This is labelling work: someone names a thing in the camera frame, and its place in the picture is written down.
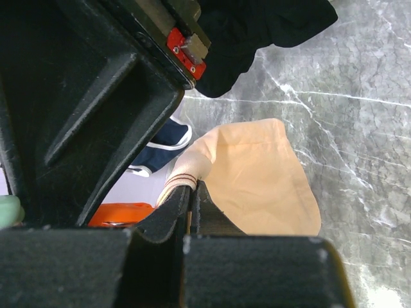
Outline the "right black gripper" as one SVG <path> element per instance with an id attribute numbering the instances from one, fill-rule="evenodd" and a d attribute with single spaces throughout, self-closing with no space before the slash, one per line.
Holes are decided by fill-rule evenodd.
<path id="1" fill-rule="evenodd" d="M 2 1 L 1 165 L 31 227 L 88 224 L 205 68 L 197 1 Z"/>

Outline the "beige boxer underwear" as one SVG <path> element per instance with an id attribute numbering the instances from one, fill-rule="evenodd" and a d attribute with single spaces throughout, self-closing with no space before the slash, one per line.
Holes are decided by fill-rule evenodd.
<path id="1" fill-rule="evenodd" d="M 248 235 L 316 236 L 321 217 L 306 174 L 278 119 L 223 124 L 177 159 L 156 206 L 203 181 L 214 204 Z"/>

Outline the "orange clothespin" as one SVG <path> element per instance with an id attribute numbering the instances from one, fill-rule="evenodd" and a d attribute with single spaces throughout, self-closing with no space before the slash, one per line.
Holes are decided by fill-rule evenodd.
<path id="1" fill-rule="evenodd" d="M 148 217 L 155 210 L 148 203 L 103 203 L 88 227 L 129 227 Z"/>

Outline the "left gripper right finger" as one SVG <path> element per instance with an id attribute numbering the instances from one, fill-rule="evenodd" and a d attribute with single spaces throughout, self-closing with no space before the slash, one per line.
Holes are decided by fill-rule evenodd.
<path id="1" fill-rule="evenodd" d="M 354 307 L 344 266 L 321 237 L 246 235 L 204 182 L 184 238 L 185 307 Z"/>

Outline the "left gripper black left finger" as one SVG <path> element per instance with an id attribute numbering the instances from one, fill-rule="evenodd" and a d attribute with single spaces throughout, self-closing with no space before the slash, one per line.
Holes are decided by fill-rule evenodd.
<path id="1" fill-rule="evenodd" d="M 191 189 L 126 228 L 1 231 L 2 307 L 178 307 Z"/>

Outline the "green arched clip hanger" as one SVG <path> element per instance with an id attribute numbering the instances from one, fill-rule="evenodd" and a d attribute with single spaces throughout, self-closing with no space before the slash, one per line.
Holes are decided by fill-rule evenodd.
<path id="1" fill-rule="evenodd" d="M 13 195 L 0 197 L 0 211 L 1 229 L 20 225 L 25 216 L 20 199 Z"/>

